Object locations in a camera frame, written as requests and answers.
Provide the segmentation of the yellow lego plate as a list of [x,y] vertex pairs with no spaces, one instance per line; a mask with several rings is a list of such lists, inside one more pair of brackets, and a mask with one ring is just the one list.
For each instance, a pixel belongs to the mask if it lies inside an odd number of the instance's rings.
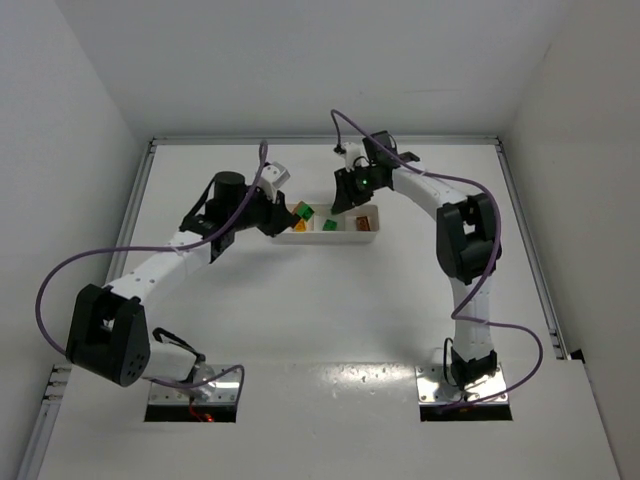
[[307,231],[307,223],[304,220],[300,220],[294,227],[293,227],[293,231],[294,232],[306,232]]

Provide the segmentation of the green lego brick pair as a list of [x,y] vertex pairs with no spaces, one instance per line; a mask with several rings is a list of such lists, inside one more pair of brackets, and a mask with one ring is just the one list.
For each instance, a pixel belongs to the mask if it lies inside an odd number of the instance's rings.
[[315,210],[306,202],[300,201],[295,207],[293,213],[304,221],[309,221],[315,214]]

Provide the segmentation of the brown square lego plate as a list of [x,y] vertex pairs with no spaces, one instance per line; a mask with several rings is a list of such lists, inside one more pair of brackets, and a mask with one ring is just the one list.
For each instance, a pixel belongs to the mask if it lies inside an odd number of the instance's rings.
[[370,218],[366,215],[356,216],[355,227],[358,232],[370,232],[372,230]]

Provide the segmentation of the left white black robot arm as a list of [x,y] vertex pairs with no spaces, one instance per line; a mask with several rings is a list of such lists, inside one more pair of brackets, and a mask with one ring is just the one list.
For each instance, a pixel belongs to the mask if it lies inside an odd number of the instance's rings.
[[190,275],[218,259],[238,232],[256,228],[275,237],[293,227],[282,185],[290,174],[267,165],[255,187],[243,175],[217,173],[168,243],[130,273],[77,295],[65,349],[74,365],[127,387],[139,379],[178,389],[196,384],[205,357],[148,317]]

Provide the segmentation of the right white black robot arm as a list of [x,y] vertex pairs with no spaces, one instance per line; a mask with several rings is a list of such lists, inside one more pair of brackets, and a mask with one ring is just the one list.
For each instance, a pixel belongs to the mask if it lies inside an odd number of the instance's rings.
[[331,212],[345,213],[388,188],[413,201],[436,224],[436,257],[450,280],[455,322],[445,379],[458,389],[494,374],[497,354],[489,326],[490,277],[500,250],[496,219],[485,193],[466,195],[450,183],[394,161],[397,148],[386,131],[363,145],[339,141],[334,152],[345,166],[334,172]]

